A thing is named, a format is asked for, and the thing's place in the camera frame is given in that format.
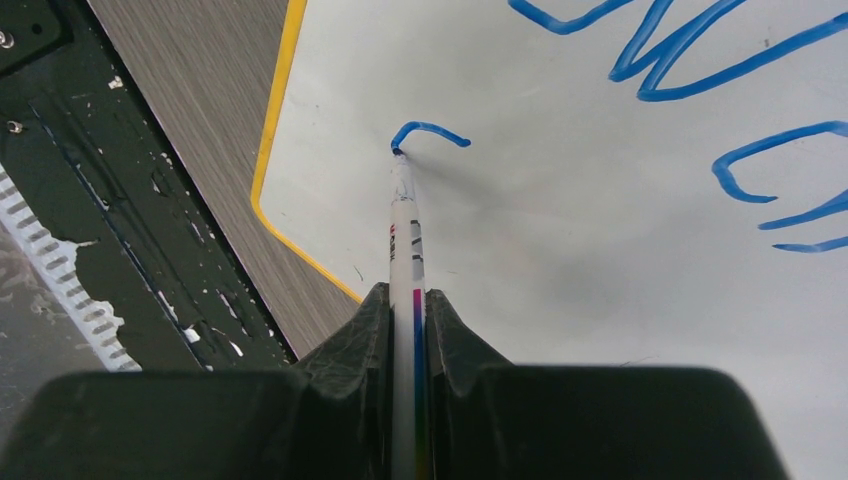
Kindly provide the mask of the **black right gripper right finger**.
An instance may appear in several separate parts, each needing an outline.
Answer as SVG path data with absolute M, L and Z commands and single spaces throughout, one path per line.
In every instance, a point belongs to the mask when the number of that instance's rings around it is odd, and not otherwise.
M 516 365 L 426 296 L 439 479 L 784 479 L 746 392 L 677 366 Z

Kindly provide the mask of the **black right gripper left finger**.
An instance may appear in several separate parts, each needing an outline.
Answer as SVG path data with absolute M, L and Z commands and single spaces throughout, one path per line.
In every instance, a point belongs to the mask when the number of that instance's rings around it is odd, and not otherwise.
M 1 453 L 5 479 L 384 479 L 389 288 L 295 364 L 86 372 L 45 385 Z

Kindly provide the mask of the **white blue marker pen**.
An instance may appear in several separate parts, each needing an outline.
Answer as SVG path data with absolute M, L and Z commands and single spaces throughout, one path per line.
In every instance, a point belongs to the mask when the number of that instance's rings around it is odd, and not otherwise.
M 391 148 L 389 302 L 392 319 L 390 477 L 432 477 L 428 426 L 425 269 L 422 226 L 410 162 Z

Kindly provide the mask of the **yellow framed whiteboard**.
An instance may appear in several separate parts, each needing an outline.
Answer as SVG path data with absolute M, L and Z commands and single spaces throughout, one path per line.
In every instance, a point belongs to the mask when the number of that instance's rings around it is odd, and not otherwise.
M 393 146 L 427 285 L 509 359 L 724 370 L 846 477 L 845 2 L 291 2 L 252 203 L 352 298 Z

